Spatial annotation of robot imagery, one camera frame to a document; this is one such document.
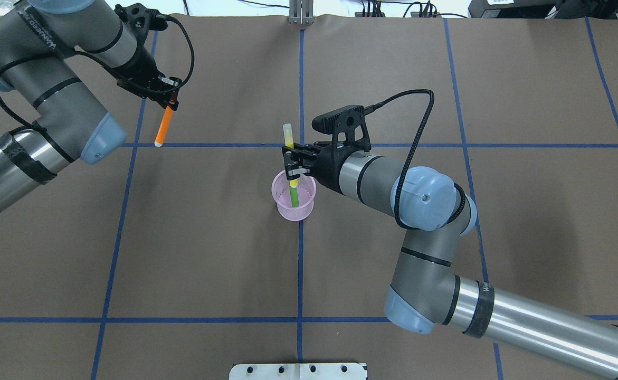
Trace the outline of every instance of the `electrical cable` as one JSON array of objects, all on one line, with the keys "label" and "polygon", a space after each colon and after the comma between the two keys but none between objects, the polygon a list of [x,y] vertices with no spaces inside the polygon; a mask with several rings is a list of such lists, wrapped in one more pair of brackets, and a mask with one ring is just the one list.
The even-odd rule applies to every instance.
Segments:
[{"label": "electrical cable", "polygon": [[[0,68],[0,79],[5,72],[7,72],[9,69],[13,67],[16,67],[17,65],[20,65],[22,63],[29,62],[29,61],[41,60],[43,58],[48,58],[48,57],[55,57],[55,54],[50,53],[50,52],[43,53],[43,54],[37,54],[37,55],[32,55],[31,57],[25,57],[19,60],[15,60],[14,62],[7,63],[6,65]],[[3,111],[5,111],[8,114],[8,116],[11,116],[12,118],[14,118],[15,121],[19,122],[20,125],[25,126],[25,127],[32,126],[32,123],[29,123],[25,119],[21,118],[19,115],[17,115],[17,113],[13,112],[13,110],[11,110],[9,106],[6,105],[6,103],[4,102],[4,99],[2,99],[2,94],[0,94],[0,107],[2,108]]]},{"label": "electrical cable", "polygon": [[241,3],[255,4],[255,5],[261,5],[261,6],[263,6],[263,7],[278,7],[278,8],[287,8],[287,9],[290,9],[290,7],[288,7],[287,5],[278,5],[278,4],[264,4],[264,3],[258,3],[258,2],[249,2],[249,0],[239,0],[239,2],[241,2]]},{"label": "electrical cable", "polygon": [[436,16],[438,16],[438,15],[458,15],[458,17],[462,17],[462,18],[470,18],[470,17],[466,17],[466,16],[465,16],[465,15],[463,15],[463,14],[434,14],[434,15],[431,15],[430,17],[436,17]]},{"label": "electrical cable", "polygon": [[[433,109],[433,104],[435,102],[435,95],[433,94],[433,91],[425,90],[425,89],[403,91],[377,104],[373,104],[372,106],[365,107],[363,115],[369,115],[370,113],[378,110],[379,108],[385,106],[391,101],[394,101],[395,99],[398,99],[403,96],[408,96],[408,94],[427,94],[429,96],[429,105],[426,106],[424,117],[422,118],[422,122],[419,124],[417,134],[414,136],[414,140],[412,141],[412,146],[410,147],[410,152],[408,152],[407,154],[407,159],[405,160],[405,163],[403,164],[403,170],[400,173],[400,180],[398,180],[398,185],[396,186],[395,201],[393,205],[393,214],[395,216],[395,221],[398,224],[398,226],[404,229],[410,230],[410,229],[415,229],[415,228],[408,226],[407,224],[403,223],[403,221],[401,221],[400,219],[400,195],[403,191],[403,184],[405,183],[405,176],[407,176],[407,170],[410,168],[410,163],[412,163],[412,159],[414,158],[414,153],[417,150],[417,146],[419,145],[419,139],[422,137],[422,133],[424,132],[424,128],[426,127],[426,123],[429,121],[429,116],[431,115],[431,110]],[[457,210],[454,211],[453,214],[449,217],[447,223],[452,222],[454,221],[454,219],[458,218],[459,214],[461,214],[465,206],[465,193],[463,189],[457,183],[454,183],[454,188],[456,188],[457,191],[459,192],[459,195],[461,196],[461,202],[459,203],[459,207],[457,208]]]},{"label": "electrical cable", "polygon": [[419,14],[422,13],[422,7],[424,7],[424,4],[422,4],[421,2],[410,3],[410,5],[408,5],[407,9],[405,9],[405,13],[403,14],[403,18],[405,18],[405,16],[407,15],[407,12],[410,11],[410,8],[412,8],[413,5],[419,5]]},{"label": "electrical cable", "polygon": [[388,0],[381,0],[381,3],[384,3],[384,4],[412,4],[410,2],[389,2]]},{"label": "electrical cable", "polygon": [[429,11],[431,10],[430,5],[431,5],[430,2],[426,3],[426,5],[424,6],[424,9],[420,10],[419,17],[428,17],[429,16]]}]

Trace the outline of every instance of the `metal plate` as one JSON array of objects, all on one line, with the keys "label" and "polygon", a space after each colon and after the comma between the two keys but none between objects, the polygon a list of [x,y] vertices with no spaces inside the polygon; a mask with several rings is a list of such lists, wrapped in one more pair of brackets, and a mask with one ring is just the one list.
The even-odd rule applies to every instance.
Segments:
[{"label": "metal plate", "polygon": [[359,363],[308,363],[236,365],[229,380],[367,380],[367,365]]}]

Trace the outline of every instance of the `silver arm segment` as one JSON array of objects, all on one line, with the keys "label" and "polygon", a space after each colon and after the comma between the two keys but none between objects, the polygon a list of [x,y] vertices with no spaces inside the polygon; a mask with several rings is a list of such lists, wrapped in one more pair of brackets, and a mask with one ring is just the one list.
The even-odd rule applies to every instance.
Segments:
[{"label": "silver arm segment", "polygon": [[[390,194],[401,167],[393,159],[367,157],[358,151],[340,170],[342,193],[393,215]],[[467,202],[457,219],[439,229],[407,230],[391,281],[386,317],[421,334],[431,332],[435,323],[449,325],[465,335],[488,337],[600,378],[618,380],[618,326],[451,272],[459,235],[472,227],[474,213],[473,202]]]}]

